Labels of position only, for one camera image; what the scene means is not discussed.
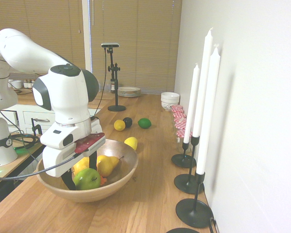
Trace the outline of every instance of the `white candle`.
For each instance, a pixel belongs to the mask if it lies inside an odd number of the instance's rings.
[[[206,86],[207,86],[211,48],[212,48],[212,36],[211,36],[211,29],[210,29],[207,36],[205,37],[203,60],[202,60],[202,67],[200,70],[199,87],[198,87],[195,119],[194,119],[194,126],[193,126],[193,137],[199,137],[200,135],[200,128],[201,128],[201,124],[203,120],[202,117],[203,117],[203,111],[204,111],[204,102],[205,102],[205,93],[206,93]]]
[[[196,165],[196,173],[199,175],[203,175],[205,173],[211,119],[214,106],[214,97],[217,88],[219,64],[220,55],[218,53],[218,49],[215,48],[210,58],[209,77],[207,83],[205,108],[203,114],[203,125],[200,133],[198,160]]]
[[[199,67],[198,67],[198,64],[196,64],[193,70],[189,109],[188,109],[186,125],[185,125],[185,133],[184,133],[184,138],[183,138],[184,143],[189,143],[189,140],[190,140],[191,124],[192,124],[193,115],[194,115],[194,105],[195,105],[196,93],[197,93],[198,76],[199,76]]]

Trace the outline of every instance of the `green apple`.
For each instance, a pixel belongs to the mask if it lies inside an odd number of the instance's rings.
[[[77,190],[89,190],[99,188],[100,175],[92,168],[86,168],[80,171],[73,179]]]

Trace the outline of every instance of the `window blind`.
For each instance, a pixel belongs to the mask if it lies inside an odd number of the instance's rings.
[[[120,86],[139,87],[144,93],[174,91],[181,5],[181,0],[92,0],[93,73],[99,82],[105,70],[101,43],[118,42],[113,62],[121,68]]]
[[[0,0],[0,30],[13,28],[85,68],[81,0]]]

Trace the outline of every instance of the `wooden countertop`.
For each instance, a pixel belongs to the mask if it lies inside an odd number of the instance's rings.
[[[174,178],[188,173],[188,169],[171,162],[177,153],[172,113],[163,110],[160,98],[120,97],[119,104],[126,106],[125,111],[110,112],[104,107],[98,113],[108,139],[138,139],[139,164],[121,190],[97,202],[74,203],[46,190],[36,177],[29,177],[0,203],[0,233],[165,233],[179,227],[191,228],[175,212],[180,200],[194,195],[174,185]],[[116,131],[113,123],[125,117],[131,117],[133,125]],[[137,124],[144,117],[152,122],[147,130]],[[198,199],[206,203],[204,193]],[[194,230],[210,232],[208,228]]]
[[[18,104],[36,105],[36,103],[34,101],[33,93],[32,92],[29,93],[30,92],[29,89],[22,89],[22,91],[23,92],[20,95],[18,95]],[[98,104],[99,104],[99,101],[101,98],[101,93],[102,92],[98,92],[95,99],[92,102],[88,103],[88,108],[97,108],[98,107]],[[114,98],[114,94],[112,94],[110,92],[104,92],[99,108],[103,108],[113,98]]]

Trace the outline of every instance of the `white bowl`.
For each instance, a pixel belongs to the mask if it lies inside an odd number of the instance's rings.
[[[170,112],[171,111],[171,106],[176,105],[178,103],[166,103],[162,101],[162,107],[163,109],[165,109],[166,111]]]
[[[173,92],[163,92],[161,93],[161,97],[166,99],[166,100],[178,100],[180,98],[180,95],[177,93],[173,93]]]
[[[104,186],[90,190],[69,190],[61,177],[56,178],[48,174],[38,174],[38,180],[55,195],[75,202],[92,202],[104,199],[123,187],[134,174],[138,165],[138,155],[133,148],[113,140],[106,140],[106,143],[97,150],[98,156],[105,154],[107,156],[116,156],[121,158],[117,167],[111,175],[107,177]],[[44,169],[43,162],[37,165],[37,170]]]
[[[179,103],[179,100],[167,100],[161,97],[161,101],[165,103]]]

